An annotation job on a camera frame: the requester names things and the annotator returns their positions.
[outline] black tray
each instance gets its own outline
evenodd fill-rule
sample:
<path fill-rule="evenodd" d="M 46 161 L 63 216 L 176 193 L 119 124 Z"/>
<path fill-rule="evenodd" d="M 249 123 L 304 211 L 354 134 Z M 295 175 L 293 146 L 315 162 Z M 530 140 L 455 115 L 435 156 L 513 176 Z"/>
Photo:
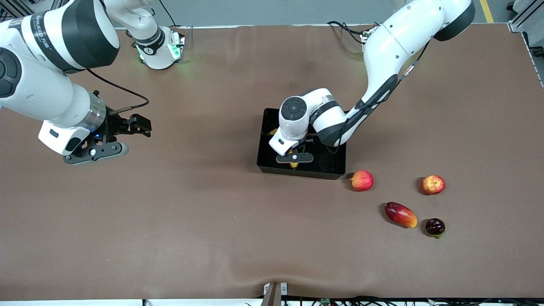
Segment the black tray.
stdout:
<path fill-rule="evenodd" d="M 299 163 L 296 170 L 291 169 L 288 163 L 276 162 L 277 153 L 268 144 L 272 138 L 272 136 L 268 136 L 268 133 L 279 127 L 279 112 L 280 110 L 277 108 L 266 108 L 264 110 L 261 140 L 259 141 L 259 151 L 257 153 L 257 166 L 259 169 L 264 173 L 305 176 L 307 178 L 336 180 L 343 177 L 345 174 L 346 144 L 341 145 L 336 154 L 331 154 L 319 141 L 319 138 L 312 135 L 316 133 L 312 126 L 308 129 L 307 139 L 311 139 L 313 142 L 306 143 L 306 152 L 313 154 L 313 161 Z"/>

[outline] yellow floor line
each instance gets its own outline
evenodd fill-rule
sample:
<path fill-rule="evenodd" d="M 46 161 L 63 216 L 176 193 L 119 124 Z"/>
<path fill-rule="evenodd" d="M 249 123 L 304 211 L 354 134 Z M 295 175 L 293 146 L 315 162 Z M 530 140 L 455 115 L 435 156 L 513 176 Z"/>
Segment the yellow floor line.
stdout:
<path fill-rule="evenodd" d="M 480 0 L 480 4 L 481 4 L 481 8 L 484 10 L 485 21 L 487 21 L 487 23 L 494 23 L 493 15 L 491 15 L 491 10 L 489 9 L 487 0 Z"/>

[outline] dark purple fruit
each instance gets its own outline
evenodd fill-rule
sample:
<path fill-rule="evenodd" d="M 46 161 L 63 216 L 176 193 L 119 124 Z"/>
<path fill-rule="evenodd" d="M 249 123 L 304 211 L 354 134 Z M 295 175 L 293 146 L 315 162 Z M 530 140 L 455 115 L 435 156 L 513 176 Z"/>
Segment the dark purple fruit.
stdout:
<path fill-rule="evenodd" d="M 425 230 L 431 237 L 434 237 L 436 239 L 440 239 L 442 235 L 446 232 L 446 225 L 444 224 L 444 221 L 432 218 L 427 220 L 427 223 L 425 224 Z"/>

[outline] brown table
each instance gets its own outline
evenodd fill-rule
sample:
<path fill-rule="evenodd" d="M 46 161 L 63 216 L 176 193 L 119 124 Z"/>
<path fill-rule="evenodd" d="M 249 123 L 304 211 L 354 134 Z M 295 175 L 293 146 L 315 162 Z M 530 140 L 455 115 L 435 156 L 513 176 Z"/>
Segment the brown table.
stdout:
<path fill-rule="evenodd" d="M 262 111 L 308 88 L 349 109 L 364 93 L 360 46 L 329 27 L 194 31 L 185 61 L 141 65 L 130 40 L 108 79 L 148 96 L 153 136 L 67 166 L 40 122 L 0 115 L 0 299 L 291 295 L 538 297 L 544 292 L 544 93 L 506 25 L 431 42 L 421 63 L 348 142 L 348 171 L 376 184 L 263 174 Z M 87 73 L 118 108 L 139 103 Z M 419 178 L 442 175 L 437 196 Z M 398 201 L 447 233 L 384 219 Z"/>

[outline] red apple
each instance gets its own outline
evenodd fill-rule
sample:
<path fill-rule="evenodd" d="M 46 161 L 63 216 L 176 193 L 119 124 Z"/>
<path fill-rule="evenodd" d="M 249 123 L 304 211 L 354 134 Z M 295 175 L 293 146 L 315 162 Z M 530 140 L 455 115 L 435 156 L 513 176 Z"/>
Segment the red apple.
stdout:
<path fill-rule="evenodd" d="M 395 202 L 389 202 L 385 205 L 385 214 L 391 221 L 398 223 L 407 228 L 415 228 L 417 226 L 416 215 L 408 207 Z"/>
<path fill-rule="evenodd" d="M 439 194 L 446 189 L 446 182 L 439 175 L 429 175 L 421 181 L 421 189 L 426 194 Z"/>
<path fill-rule="evenodd" d="M 357 191 L 367 191 L 372 188 L 374 184 L 374 178 L 370 172 L 361 170 L 353 174 L 351 179 L 349 179 L 351 185 Z"/>

